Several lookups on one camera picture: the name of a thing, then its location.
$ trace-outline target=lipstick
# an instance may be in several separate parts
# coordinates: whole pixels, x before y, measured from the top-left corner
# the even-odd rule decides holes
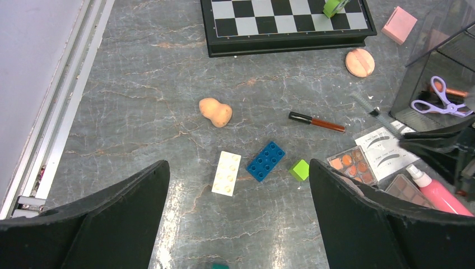
[[[290,111],[290,113],[288,114],[288,118],[296,120],[296,121],[301,122],[301,123],[315,125],[315,126],[318,126],[318,127],[322,127],[322,128],[325,128],[325,129],[332,130],[332,131],[337,131],[337,132],[340,132],[340,133],[345,132],[345,127],[344,126],[334,124],[334,123],[331,123],[331,122],[326,122],[326,121],[321,120],[321,119],[315,119],[311,116],[303,115],[303,114],[300,114],[300,113],[297,113],[297,112]]]
[[[442,87],[443,87],[442,83],[440,83],[439,81],[435,81],[434,85],[437,88],[437,91],[442,92]],[[466,98],[468,95],[468,93],[465,91],[460,91],[460,90],[451,89],[451,88],[445,88],[445,93],[449,95],[454,95],[457,97],[462,97],[462,98]]]

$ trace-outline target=blue lego brick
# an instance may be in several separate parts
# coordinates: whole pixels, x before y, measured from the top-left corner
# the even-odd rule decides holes
[[[285,152],[271,141],[257,157],[248,165],[246,170],[257,181],[261,182],[276,167],[277,163],[282,160]]]

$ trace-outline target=lip gloss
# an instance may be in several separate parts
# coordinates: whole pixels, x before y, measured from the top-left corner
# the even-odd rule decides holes
[[[292,111],[290,111],[290,113],[288,114],[288,118],[296,120],[298,122],[315,125],[315,126],[318,126],[318,127],[322,127],[322,128],[325,128],[325,129],[332,130],[332,131],[337,131],[337,132],[340,132],[340,133],[345,132],[345,127],[344,126],[334,124],[334,123],[331,123],[331,122],[326,122],[326,121],[321,120],[321,119],[315,119],[315,118],[312,118],[311,116],[303,115],[303,114],[292,112]]]

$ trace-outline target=white card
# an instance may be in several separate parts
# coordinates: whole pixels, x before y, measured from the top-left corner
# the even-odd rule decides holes
[[[413,129],[397,120],[391,124],[402,134],[414,132]],[[399,141],[384,127],[355,139],[355,142],[363,149],[377,181],[419,159],[416,155],[400,148]]]

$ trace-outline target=black and white checkered board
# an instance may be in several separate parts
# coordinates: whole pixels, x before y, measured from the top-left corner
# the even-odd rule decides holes
[[[323,14],[325,0],[211,0],[220,37],[368,29],[358,0],[332,18]]]

